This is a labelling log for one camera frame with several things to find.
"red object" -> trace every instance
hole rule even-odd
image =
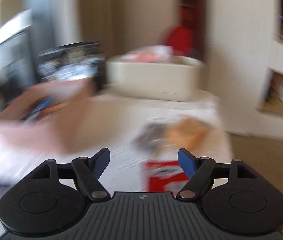
[[[188,181],[178,161],[146,162],[147,191],[172,191],[176,195]]]
[[[179,0],[179,2],[179,24],[189,28],[192,32],[192,50],[190,54],[184,56],[203,61],[205,55],[206,0]]]
[[[171,46],[176,56],[189,56],[192,47],[192,31],[182,26],[175,27],[168,35],[165,45]]]

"white tablecloth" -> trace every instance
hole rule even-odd
[[[79,156],[93,156],[103,147],[111,153],[110,164],[99,181],[114,191],[144,191],[142,163],[146,160],[176,160],[176,150],[166,150],[157,156],[138,151],[132,141],[143,126],[153,118],[172,121],[181,115],[196,117],[213,128],[198,157],[208,156],[220,163],[230,163],[232,152],[223,123],[218,114],[218,98],[202,92],[196,102],[172,102],[148,99],[120,98],[111,94],[94,97],[90,114],[82,122],[74,154],[34,152],[31,149],[8,147],[0,138],[0,182],[16,183],[46,159],[70,163]]]

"orange object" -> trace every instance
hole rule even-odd
[[[48,106],[48,107],[41,109],[39,112],[40,114],[51,114],[55,111],[65,108],[66,106],[68,106],[68,104],[69,102],[67,101],[67,102],[63,102],[63,103],[60,103],[54,106]]]
[[[176,148],[185,148],[191,152],[202,145],[208,132],[207,125],[188,117],[168,127],[166,138]]]

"floor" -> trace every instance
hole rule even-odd
[[[283,193],[283,142],[231,135],[235,158],[240,158]]]

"ribbed black plastic surface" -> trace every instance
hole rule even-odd
[[[2,240],[21,240],[11,233]],[[258,237],[234,236],[215,228],[193,203],[177,201],[171,193],[117,192],[106,203],[91,205],[83,219],[54,236],[31,240],[283,240],[279,232]]]

